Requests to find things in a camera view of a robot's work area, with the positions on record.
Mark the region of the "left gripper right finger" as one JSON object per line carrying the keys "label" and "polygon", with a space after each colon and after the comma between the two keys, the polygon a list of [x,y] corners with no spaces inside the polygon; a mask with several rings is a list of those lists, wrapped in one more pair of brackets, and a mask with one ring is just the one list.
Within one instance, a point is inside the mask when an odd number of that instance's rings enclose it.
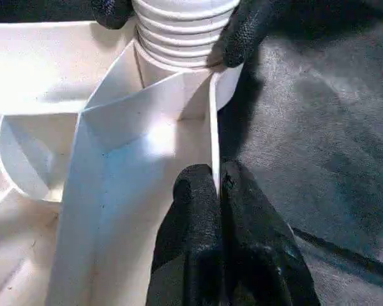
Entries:
{"label": "left gripper right finger", "polygon": [[238,161],[222,164],[221,206],[229,284],[245,291],[237,302],[320,305],[290,226]]}

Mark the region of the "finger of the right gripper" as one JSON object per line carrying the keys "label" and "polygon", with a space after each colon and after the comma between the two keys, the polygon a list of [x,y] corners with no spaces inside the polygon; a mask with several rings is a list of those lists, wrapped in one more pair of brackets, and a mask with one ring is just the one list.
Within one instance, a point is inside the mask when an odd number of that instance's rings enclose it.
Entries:
{"label": "finger of the right gripper", "polygon": [[90,0],[90,8],[97,23],[107,29],[121,29],[133,16],[131,0]]}
{"label": "finger of the right gripper", "polygon": [[213,45],[207,65],[235,68],[243,64],[290,6],[287,0],[240,1]]}

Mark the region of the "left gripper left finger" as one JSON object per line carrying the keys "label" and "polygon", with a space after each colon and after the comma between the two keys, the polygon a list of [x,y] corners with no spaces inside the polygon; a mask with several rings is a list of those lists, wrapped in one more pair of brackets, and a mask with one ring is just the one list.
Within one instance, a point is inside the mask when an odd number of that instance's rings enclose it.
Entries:
{"label": "left gripper left finger", "polygon": [[177,176],[153,253],[147,305],[227,305],[220,202],[211,168]]}

